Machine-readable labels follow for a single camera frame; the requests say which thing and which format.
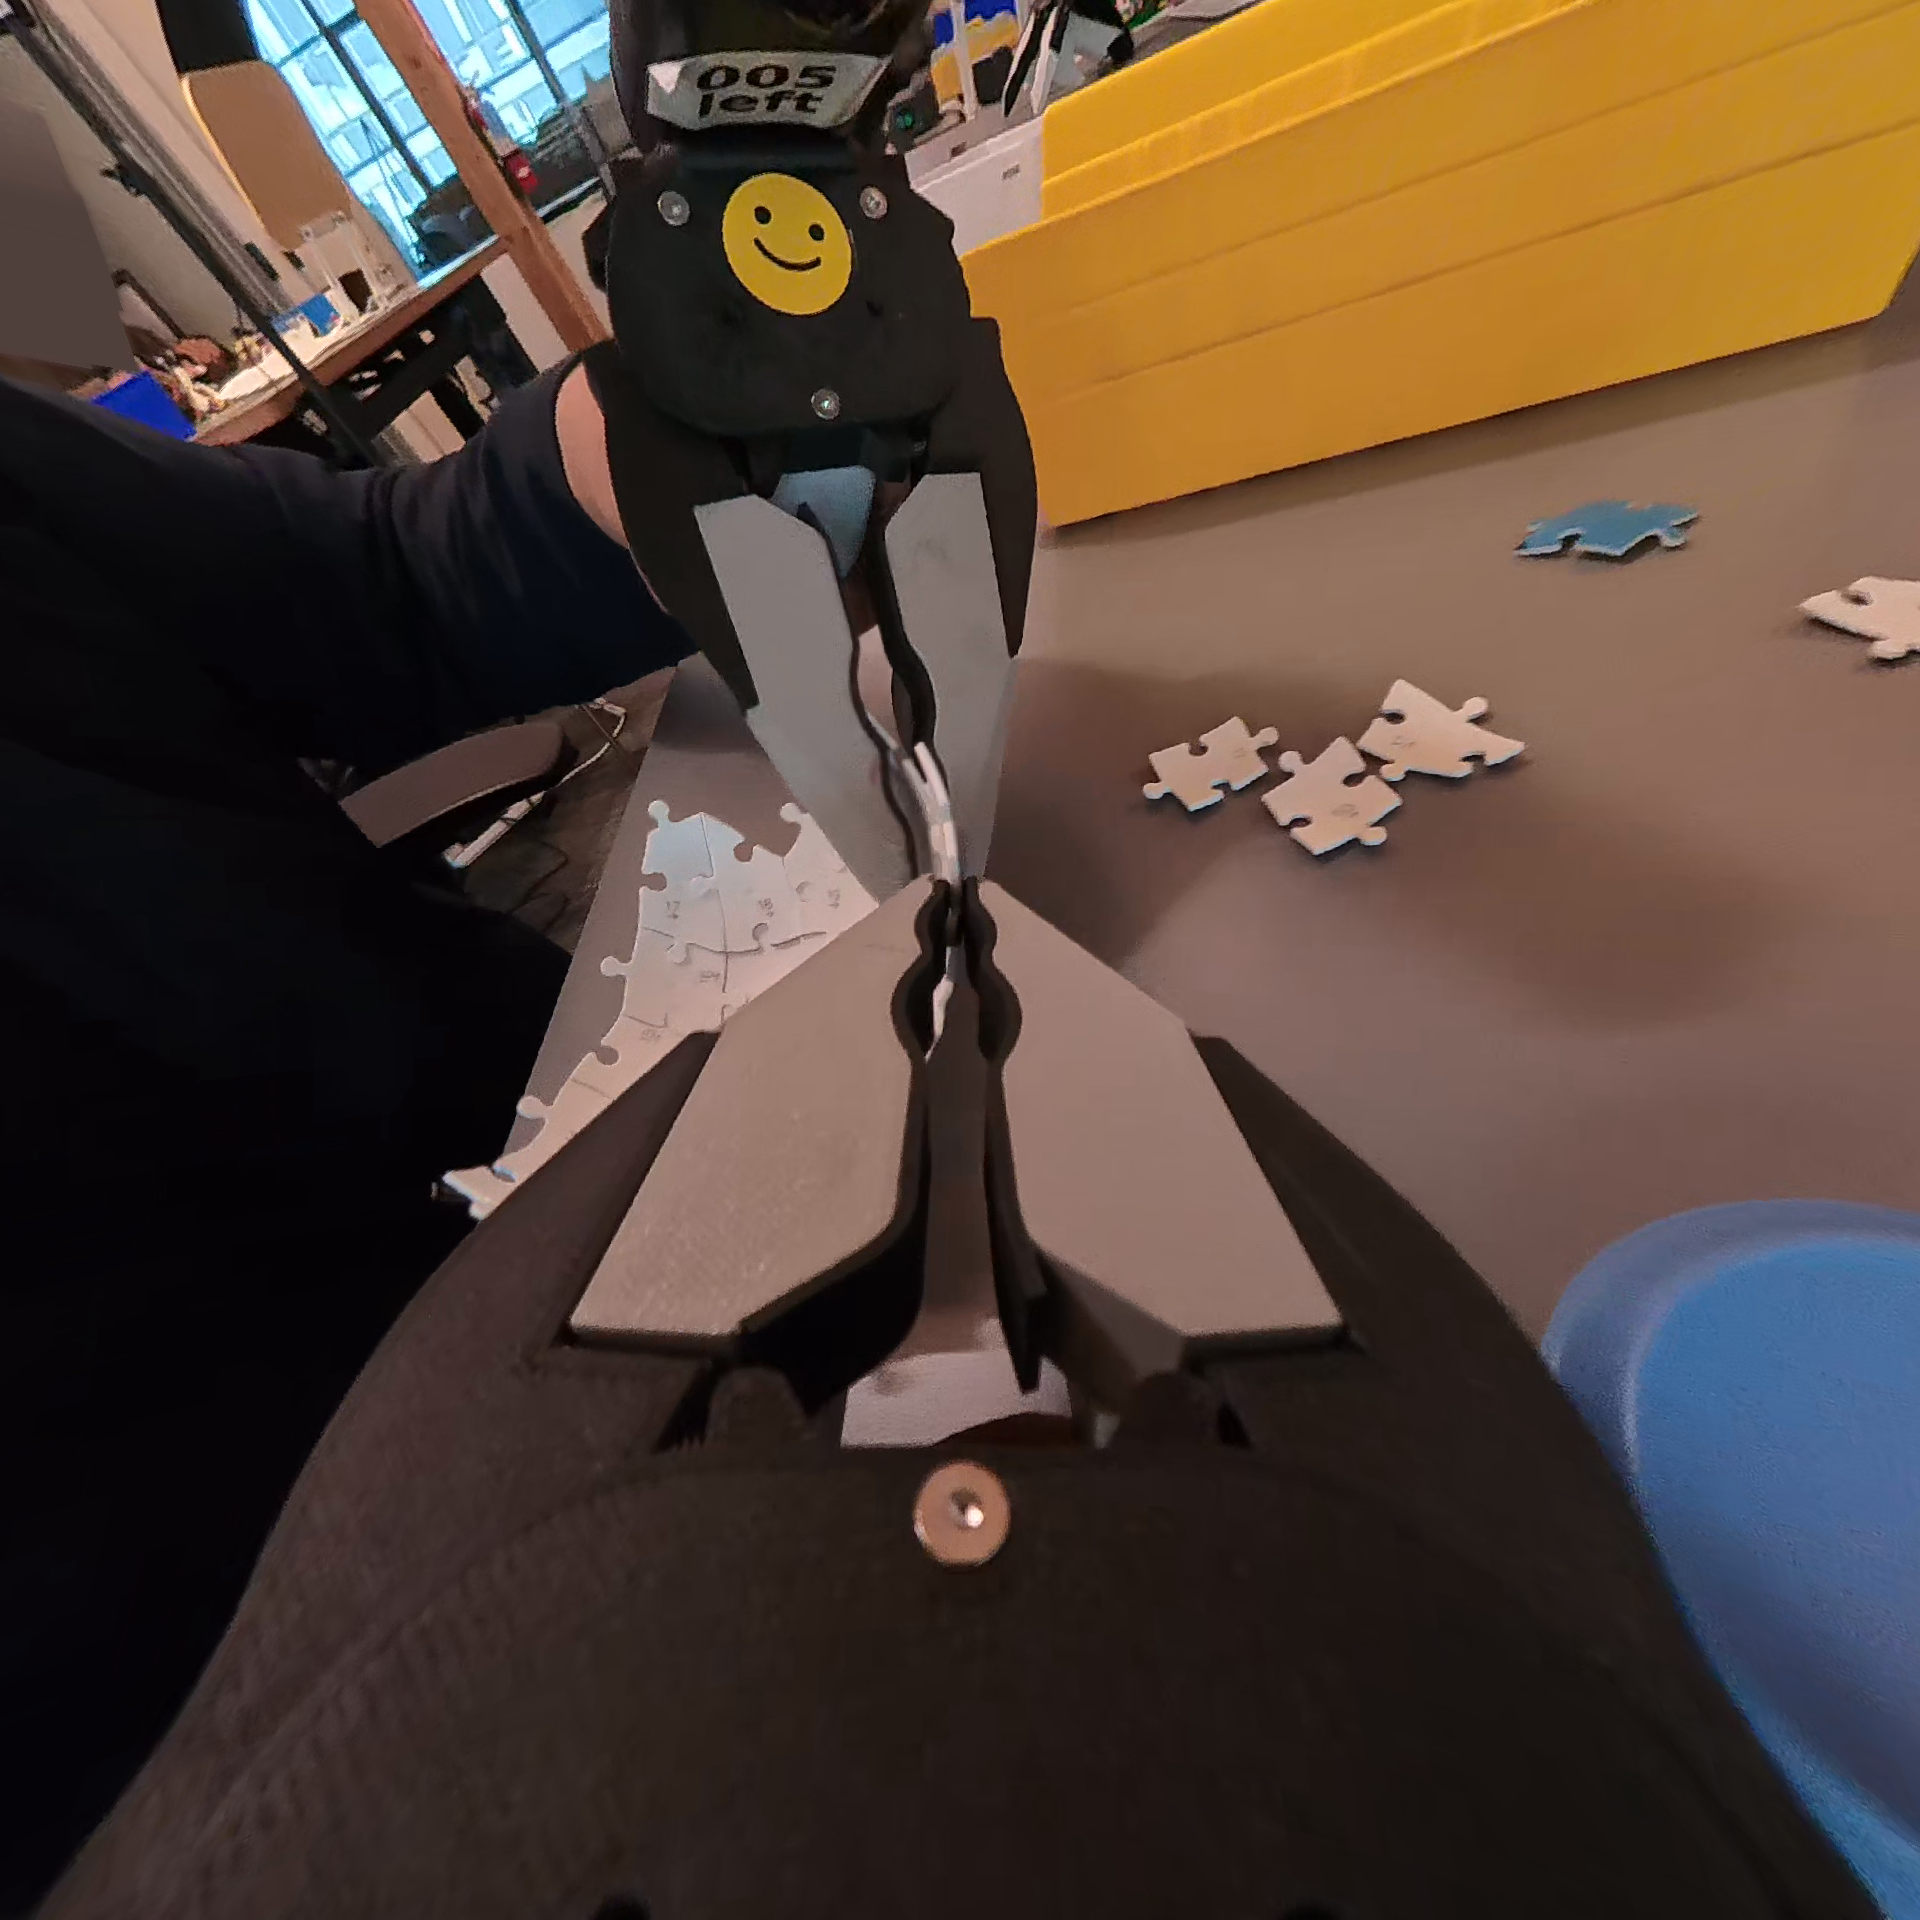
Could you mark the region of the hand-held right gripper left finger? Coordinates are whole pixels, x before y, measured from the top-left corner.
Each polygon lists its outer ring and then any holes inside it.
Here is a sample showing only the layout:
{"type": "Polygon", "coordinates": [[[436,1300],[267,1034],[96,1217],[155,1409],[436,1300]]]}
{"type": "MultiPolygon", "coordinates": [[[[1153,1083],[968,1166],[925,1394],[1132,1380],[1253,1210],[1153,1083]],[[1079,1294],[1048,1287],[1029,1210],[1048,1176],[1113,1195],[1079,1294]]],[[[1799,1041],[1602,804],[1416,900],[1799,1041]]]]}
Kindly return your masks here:
{"type": "Polygon", "coordinates": [[[764,1367],[807,1410],[909,1331],[924,1294],[933,999],[962,892],[912,881],[709,1044],[567,1331],[764,1367]]]}

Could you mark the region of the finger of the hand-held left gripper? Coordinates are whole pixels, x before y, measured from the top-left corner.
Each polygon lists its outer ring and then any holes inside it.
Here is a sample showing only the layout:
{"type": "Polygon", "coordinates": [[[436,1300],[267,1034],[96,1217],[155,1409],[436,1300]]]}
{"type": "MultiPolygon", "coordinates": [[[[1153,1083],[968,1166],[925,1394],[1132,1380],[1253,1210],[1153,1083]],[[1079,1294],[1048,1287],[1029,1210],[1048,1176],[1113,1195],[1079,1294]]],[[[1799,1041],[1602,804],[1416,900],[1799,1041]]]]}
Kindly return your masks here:
{"type": "Polygon", "coordinates": [[[752,691],[749,732],[866,890],[901,890],[916,872],[857,700],[857,641],[826,535],[762,496],[696,513],[752,691]]]}
{"type": "Polygon", "coordinates": [[[1018,659],[1005,628],[993,529],[973,471],[921,479],[881,534],[881,638],[896,676],[906,769],[933,756],[956,864],[989,862],[1018,659]]]}

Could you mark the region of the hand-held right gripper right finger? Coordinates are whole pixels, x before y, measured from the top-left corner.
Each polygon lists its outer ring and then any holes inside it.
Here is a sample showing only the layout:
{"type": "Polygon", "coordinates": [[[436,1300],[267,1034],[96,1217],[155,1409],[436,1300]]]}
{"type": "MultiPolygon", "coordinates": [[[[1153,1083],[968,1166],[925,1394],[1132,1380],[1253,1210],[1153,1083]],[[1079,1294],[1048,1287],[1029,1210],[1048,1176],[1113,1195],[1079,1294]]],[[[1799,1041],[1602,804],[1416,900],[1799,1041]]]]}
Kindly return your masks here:
{"type": "Polygon", "coordinates": [[[1347,1319],[1188,1026],[989,881],[968,884],[984,1188],[1015,1375],[1101,1412],[1347,1319]]]}

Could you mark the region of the white puzzle piece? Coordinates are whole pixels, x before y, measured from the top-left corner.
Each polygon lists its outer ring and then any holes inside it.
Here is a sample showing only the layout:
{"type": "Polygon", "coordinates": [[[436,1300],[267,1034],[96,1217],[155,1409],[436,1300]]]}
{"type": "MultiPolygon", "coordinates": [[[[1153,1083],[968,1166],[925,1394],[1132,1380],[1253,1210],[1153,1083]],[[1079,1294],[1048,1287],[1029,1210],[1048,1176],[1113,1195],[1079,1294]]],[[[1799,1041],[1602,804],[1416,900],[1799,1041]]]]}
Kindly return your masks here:
{"type": "Polygon", "coordinates": [[[1865,642],[1880,663],[1917,657],[1917,582],[1867,577],[1845,588],[1816,592],[1799,612],[1817,627],[1865,642]]]}
{"type": "Polygon", "coordinates": [[[1408,775],[1460,780],[1475,766],[1496,769],[1524,755],[1528,746],[1483,724],[1491,704],[1467,698],[1448,704],[1407,679],[1395,679],[1377,718],[1357,734],[1357,753],[1378,762],[1378,777],[1396,784],[1408,775]]]}
{"type": "Polygon", "coordinates": [[[1251,730],[1229,718],[1201,734],[1148,756],[1153,777],[1143,784],[1145,801],[1177,801],[1187,811],[1202,811],[1269,777],[1267,753],[1281,742],[1276,727],[1251,730]]]}
{"type": "Polygon", "coordinates": [[[1347,846],[1378,848],[1386,822],[1401,807],[1396,790],[1371,774],[1347,737],[1333,738],[1320,755],[1288,751],[1277,756],[1281,780],[1261,804],[1271,822],[1313,857],[1347,846]]]}
{"type": "Polygon", "coordinates": [[[916,874],[959,895],[965,882],[962,838],[938,753],[925,742],[896,747],[895,769],[907,803],[907,842],[916,874]]]}

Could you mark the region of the partly built puzzle ball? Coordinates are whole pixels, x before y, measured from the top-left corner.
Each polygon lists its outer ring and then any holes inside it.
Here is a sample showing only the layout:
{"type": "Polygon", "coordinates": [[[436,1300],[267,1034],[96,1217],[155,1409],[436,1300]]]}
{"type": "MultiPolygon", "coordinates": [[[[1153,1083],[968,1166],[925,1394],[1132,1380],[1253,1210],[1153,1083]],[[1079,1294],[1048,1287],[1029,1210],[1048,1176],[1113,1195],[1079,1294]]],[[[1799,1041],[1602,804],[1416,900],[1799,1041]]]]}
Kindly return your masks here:
{"type": "Polygon", "coordinates": [[[520,1118],[532,1127],[524,1143],[445,1178],[472,1218],[503,1208],[677,1044],[719,1031],[875,907],[826,833],[794,803],[780,807],[795,831],[786,852],[747,846],[706,811],[680,818],[664,801],[647,810],[634,931],[599,962],[601,977],[618,986],[618,1009],[591,1034],[553,1096],[520,1102],[520,1118]]]}

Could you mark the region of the person's left forearm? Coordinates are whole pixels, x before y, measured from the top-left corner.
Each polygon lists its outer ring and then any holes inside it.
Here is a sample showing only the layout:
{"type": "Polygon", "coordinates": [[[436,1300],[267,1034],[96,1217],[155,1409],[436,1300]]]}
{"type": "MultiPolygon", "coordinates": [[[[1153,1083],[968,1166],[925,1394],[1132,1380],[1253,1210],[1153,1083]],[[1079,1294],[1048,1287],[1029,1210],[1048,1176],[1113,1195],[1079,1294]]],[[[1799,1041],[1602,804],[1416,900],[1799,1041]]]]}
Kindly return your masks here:
{"type": "Polygon", "coordinates": [[[4,732],[107,692],[233,704],[288,755],[386,771],[680,666],[693,641],[571,486],[584,385],[551,368],[460,454],[339,471],[4,379],[4,732]]]}

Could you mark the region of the blue puzzle piece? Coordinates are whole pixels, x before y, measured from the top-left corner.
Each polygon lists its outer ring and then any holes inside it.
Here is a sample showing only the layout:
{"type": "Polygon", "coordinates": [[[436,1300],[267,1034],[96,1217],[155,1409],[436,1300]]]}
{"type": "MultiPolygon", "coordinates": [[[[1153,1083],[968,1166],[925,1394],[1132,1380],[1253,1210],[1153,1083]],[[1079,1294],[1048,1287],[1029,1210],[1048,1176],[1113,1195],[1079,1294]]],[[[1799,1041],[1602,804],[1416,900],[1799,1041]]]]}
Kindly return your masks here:
{"type": "Polygon", "coordinates": [[[1669,502],[1596,499],[1533,519],[1515,545],[1520,561],[1627,563],[1689,542],[1698,510],[1669,502]]]}

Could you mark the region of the person's left hand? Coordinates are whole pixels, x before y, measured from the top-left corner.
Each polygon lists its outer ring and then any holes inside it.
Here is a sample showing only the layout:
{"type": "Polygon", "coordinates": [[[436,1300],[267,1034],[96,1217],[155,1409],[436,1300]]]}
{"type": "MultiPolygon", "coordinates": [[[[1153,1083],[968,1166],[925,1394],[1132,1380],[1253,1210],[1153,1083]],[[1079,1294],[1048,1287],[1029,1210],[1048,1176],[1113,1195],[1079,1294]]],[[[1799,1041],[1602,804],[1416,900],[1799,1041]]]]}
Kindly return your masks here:
{"type": "Polygon", "coordinates": [[[612,592],[623,564],[634,582],[629,596],[645,600],[651,612],[666,618],[666,601],[634,555],[618,502],[609,412],[597,388],[604,359],[601,351],[580,352],[559,386],[551,426],[564,499],[551,514],[555,545],[597,592],[612,592]]]}

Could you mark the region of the white box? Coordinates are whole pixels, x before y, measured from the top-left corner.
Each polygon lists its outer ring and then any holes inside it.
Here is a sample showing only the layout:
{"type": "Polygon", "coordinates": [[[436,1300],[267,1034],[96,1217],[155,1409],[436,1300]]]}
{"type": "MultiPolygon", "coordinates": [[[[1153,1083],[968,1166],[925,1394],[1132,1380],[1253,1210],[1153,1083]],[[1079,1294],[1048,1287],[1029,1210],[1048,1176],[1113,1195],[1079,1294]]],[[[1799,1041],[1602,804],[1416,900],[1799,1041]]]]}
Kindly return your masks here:
{"type": "Polygon", "coordinates": [[[914,192],[952,223],[952,246],[970,257],[1042,218],[1042,121],[999,112],[938,130],[906,159],[914,192]]]}

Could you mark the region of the large window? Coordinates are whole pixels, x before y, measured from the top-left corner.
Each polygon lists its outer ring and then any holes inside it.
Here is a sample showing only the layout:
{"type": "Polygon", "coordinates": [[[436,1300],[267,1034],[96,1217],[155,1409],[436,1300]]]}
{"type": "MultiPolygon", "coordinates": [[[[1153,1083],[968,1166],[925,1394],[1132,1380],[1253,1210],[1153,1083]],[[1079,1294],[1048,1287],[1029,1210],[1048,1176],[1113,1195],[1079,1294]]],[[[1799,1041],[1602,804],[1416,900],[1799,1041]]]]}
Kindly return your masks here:
{"type": "MultiPolygon", "coordinates": [[[[420,22],[487,124],[535,167],[551,207],[629,136],[611,79],[609,8],[420,3],[420,22]]],[[[290,82],[347,186],[388,224],[460,190],[444,140],[353,3],[247,3],[258,52],[290,82]]]]}

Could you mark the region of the beige rounded panel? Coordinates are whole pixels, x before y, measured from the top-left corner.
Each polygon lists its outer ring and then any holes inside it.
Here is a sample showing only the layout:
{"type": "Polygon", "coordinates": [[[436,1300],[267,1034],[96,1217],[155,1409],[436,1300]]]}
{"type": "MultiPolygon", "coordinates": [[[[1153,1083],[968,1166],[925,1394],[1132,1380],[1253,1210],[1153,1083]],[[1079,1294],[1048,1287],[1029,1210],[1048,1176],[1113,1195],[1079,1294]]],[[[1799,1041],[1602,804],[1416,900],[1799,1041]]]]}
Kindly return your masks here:
{"type": "Polygon", "coordinates": [[[260,60],[188,72],[181,89],[204,138],[283,254],[353,214],[355,195],[288,81],[260,60]]]}

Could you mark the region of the yellow plastic bin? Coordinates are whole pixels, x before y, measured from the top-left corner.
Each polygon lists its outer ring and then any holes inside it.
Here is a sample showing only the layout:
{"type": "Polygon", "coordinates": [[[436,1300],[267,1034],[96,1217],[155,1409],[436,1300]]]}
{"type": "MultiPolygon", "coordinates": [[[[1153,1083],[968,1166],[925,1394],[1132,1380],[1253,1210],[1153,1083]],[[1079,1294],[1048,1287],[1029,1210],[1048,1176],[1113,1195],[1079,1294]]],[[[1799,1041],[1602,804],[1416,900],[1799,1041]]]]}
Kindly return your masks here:
{"type": "Polygon", "coordinates": [[[1040,160],[962,268],[1068,527],[1877,319],[1917,4],[1256,4],[1040,160]]]}

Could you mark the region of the person's dark-clothed torso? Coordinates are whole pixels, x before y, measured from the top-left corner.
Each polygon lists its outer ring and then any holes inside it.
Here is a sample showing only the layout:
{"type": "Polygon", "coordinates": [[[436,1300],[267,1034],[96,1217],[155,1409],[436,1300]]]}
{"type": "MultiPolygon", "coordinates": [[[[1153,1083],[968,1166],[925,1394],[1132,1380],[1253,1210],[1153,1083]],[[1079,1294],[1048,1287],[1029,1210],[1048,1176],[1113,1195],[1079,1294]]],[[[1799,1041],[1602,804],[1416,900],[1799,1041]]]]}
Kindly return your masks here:
{"type": "Polygon", "coordinates": [[[567,971],[298,771],[185,771],[4,744],[4,1916],[197,1686],[567,971]]]}

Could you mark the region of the blue storage bin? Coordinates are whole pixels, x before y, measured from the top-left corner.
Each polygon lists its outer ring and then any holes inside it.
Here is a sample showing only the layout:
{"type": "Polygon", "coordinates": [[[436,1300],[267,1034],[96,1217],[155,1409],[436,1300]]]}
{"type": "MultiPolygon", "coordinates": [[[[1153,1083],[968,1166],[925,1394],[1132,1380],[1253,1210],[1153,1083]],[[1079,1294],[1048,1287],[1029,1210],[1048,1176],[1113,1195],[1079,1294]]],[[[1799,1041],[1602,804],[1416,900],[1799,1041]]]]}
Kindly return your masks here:
{"type": "Polygon", "coordinates": [[[192,442],[197,436],[197,423],[189,409],[181,404],[175,388],[152,368],[121,375],[89,396],[88,402],[176,442],[192,442]]]}

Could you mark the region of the wooden post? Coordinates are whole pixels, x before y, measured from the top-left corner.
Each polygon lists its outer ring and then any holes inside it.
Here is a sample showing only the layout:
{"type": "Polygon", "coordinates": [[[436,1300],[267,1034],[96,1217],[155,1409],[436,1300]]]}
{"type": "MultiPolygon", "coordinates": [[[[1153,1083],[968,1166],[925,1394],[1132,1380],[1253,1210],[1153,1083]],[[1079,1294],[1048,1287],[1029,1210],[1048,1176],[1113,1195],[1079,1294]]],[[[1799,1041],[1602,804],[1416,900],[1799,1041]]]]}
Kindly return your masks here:
{"type": "Polygon", "coordinates": [[[609,324],[595,311],[585,287],[545,223],[503,171],[490,138],[469,115],[460,79],[416,4],[359,3],[357,12],[420,106],[457,177],[469,188],[472,201],[503,243],[528,296],[540,304],[563,346],[569,352],[584,352],[607,342],[611,337],[609,324]]]}

